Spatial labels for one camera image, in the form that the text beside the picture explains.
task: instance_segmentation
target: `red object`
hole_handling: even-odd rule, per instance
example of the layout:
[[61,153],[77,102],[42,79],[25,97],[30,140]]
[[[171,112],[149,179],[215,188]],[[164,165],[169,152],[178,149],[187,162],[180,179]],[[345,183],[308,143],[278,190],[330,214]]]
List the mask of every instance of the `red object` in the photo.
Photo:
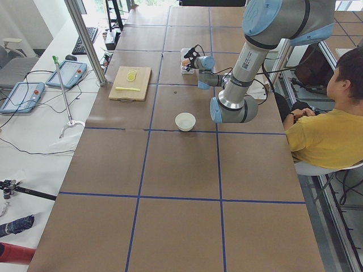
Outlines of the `red object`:
[[35,249],[23,246],[0,243],[0,262],[18,265],[29,265],[33,259]]

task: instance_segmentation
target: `blue joint cap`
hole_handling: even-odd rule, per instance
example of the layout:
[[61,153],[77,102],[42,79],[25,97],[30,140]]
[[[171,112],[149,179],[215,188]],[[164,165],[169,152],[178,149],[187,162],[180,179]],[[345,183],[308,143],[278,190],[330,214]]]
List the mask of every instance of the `blue joint cap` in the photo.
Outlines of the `blue joint cap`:
[[202,82],[202,81],[198,81],[198,88],[202,89],[202,90],[209,90],[210,89],[210,85]]
[[274,21],[282,6],[282,0],[251,1],[243,15],[243,32],[255,36],[263,32]]
[[209,110],[210,110],[210,117],[212,118],[213,122],[222,123],[221,109],[216,97],[213,97],[210,100]]
[[216,61],[212,56],[206,56],[202,59],[202,65],[206,70],[211,70],[215,64]]
[[315,44],[329,38],[333,34],[334,23],[325,27],[303,34],[300,37],[290,40],[291,46]]

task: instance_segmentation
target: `white desk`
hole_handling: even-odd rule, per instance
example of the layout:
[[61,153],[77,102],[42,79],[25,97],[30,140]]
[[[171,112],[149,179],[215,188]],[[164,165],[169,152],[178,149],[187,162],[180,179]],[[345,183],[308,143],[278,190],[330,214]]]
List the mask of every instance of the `white desk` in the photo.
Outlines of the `white desk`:
[[[102,30],[99,30],[97,39],[94,43],[99,59],[102,58],[105,48]],[[34,66],[35,70],[55,70],[52,55],[59,57],[59,61],[64,60],[67,54],[70,54],[78,34],[69,20],[65,23],[59,34],[48,46],[44,54]],[[88,70],[92,66],[86,55],[77,56],[78,61],[88,64]],[[28,76],[29,81],[45,82],[49,78],[49,73],[33,73]],[[87,78],[79,84],[82,94],[78,100],[73,102],[70,110],[75,120],[85,121],[88,117],[99,86],[94,72],[91,72]],[[76,86],[67,93],[68,101],[71,102],[79,94],[79,88]],[[51,105],[57,111],[65,109],[61,90],[49,88],[46,86],[42,98],[39,102],[44,103],[47,100],[58,96],[47,104]],[[0,124],[4,124],[10,116],[0,116]],[[67,113],[56,113],[50,107],[41,105],[36,107],[30,114],[16,114],[11,121],[5,125],[0,133],[0,138],[9,141],[22,150],[29,152],[57,152],[63,150],[75,149],[79,137],[82,134],[83,127],[75,126],[65,131],[64,137],[59,140],[62,127],[68,122]],[[20,185],[24,188],[37,190],[40,192],[57,195],[63,182],[64,176],[72,159],[73,153],[60,155],[29,155],[17,151],[9,144],[0,141],[0,180],[17,179],[22,180]],[[5,200],[0,192],[0,203]],[[19,233],[11,234],[1,238],[1,242],[36,248],[44,227],[47,223],[50,211],[54,201],[35,197],[33,195],[16,192],[10,199],[8,212],[0,217],[0,225],[13,220],[35,215],[35,222],[32,228]],[[26,265],[12,265],[0,263],[1,272],[21,272],[27,271]]]

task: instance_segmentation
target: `wooden cutting board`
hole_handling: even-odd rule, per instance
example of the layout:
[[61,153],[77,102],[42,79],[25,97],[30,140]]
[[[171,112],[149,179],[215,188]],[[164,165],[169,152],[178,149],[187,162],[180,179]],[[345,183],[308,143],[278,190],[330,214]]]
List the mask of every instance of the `wooden cutting board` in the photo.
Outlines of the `wooden cutting board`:
[[[136,77],[134,81],[127,80],[127,74],[131,69],[136,70]],[[150,67],[120,66],[108,98],[111,100],[125,99],[145,101],[150,75]],[[116,87],[138,88],[140,91],[116,90]]]

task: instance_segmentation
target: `wall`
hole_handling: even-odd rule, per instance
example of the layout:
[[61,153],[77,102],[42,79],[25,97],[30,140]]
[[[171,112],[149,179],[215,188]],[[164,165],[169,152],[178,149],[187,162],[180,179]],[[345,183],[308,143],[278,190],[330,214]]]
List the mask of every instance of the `wall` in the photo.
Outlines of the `wall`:
[[64,0],[33,0],[53,37],[70,18]]
[[8,37],[23,36],[20,38],[25,44],[28,42],[31,48],[47,48],[53,37],[33,0],[2,0],[1,3],[6,18],[2,25],[5,26]]
[[33,57],[33,49],[46,49],[69,18],[64,0],[0,0],[0,44],[6,37],[20,38],[9,47]]

